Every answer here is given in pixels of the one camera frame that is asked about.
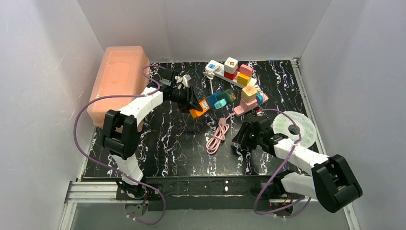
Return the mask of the teal white charger plug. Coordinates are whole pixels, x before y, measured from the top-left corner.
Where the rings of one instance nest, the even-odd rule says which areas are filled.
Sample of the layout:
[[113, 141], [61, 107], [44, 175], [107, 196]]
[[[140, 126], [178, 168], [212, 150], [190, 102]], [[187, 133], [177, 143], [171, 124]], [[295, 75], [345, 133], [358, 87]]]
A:
[[221, 99], [221, 100], [218, 100], [218, 101], [214, 104], [214, 107], [215, 107], [215, 109], [220, 109], [220, 108], [223, 108], [225, 105], [227, 105], [226, 99]]

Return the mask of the pink translucent storage box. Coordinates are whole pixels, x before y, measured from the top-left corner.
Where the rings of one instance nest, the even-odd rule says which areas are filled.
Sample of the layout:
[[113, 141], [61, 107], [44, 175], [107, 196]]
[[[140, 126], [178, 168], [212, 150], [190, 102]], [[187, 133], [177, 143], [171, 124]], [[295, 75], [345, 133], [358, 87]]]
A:
[[[109, 95], [139, 95], [149, 80], [142, 69], [149, 65], [149, 59], [141, 46], [111, 46], [106, 48], [90, 100]], [[87, 112], [96, 127], [103, 127], [108, 110], [118, 111], [127, 106], [133, 98], [111, 98], [92, 103]]]

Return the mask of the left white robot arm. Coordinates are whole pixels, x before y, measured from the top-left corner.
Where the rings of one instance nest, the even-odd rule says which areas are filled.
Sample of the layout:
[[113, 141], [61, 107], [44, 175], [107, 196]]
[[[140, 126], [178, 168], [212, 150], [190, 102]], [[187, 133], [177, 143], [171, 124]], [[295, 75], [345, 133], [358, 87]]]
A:
[[138, 127], [144, 118], [165, 101], [177, 103], [182, 113], [202, 112], [204, 106], [198, 101], [194, 88], [189, 84], [189, 74], [164, 69], [159, 81], [149, 83], [139, 97], [119, 110], [105, 114], [101, 144], [108, 150], [122, 175], [122, 187], [133, 193], [140, 190], [143, 172], [135, 152], [140, 141]]

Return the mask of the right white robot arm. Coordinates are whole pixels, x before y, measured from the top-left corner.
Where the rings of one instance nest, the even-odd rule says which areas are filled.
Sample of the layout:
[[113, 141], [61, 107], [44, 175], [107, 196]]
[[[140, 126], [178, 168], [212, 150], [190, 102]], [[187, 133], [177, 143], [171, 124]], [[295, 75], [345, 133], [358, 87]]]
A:
[[282, 172], [283, 166], [280, 165], [258, 191], [257, 198], [266, 193], [273, 196], [298, 194], [316, 199], [325, 210], [336, 213], [363, 195], [358, 180], [343, 156], [327, 156], [300, 146], [287, 135], [275, 131], [266, 116], [244, 122], [232, 141], [248, 149], [260, 146], [266, 153], [290, 162], [305, 172]]

